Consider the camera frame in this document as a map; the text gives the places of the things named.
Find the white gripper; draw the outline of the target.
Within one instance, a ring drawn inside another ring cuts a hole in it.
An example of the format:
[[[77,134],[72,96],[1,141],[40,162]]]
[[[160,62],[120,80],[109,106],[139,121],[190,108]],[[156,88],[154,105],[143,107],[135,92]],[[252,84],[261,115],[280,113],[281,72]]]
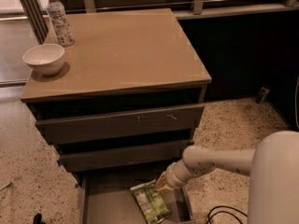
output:
[[[197,176],[199,173],[188,167],[183,160],[173,162],[156,181],[156,189],[160,192],[181,189]]]

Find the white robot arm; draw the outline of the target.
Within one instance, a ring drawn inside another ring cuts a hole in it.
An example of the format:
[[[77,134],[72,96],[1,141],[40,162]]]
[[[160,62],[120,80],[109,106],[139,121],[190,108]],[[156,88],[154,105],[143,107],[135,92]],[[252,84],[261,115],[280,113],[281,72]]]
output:
[[[254,149],[189,146],[161,174],[156,189],[181,189],[215,169],[249,178],[248,224],[299,224],[299,132],[272,133]]]

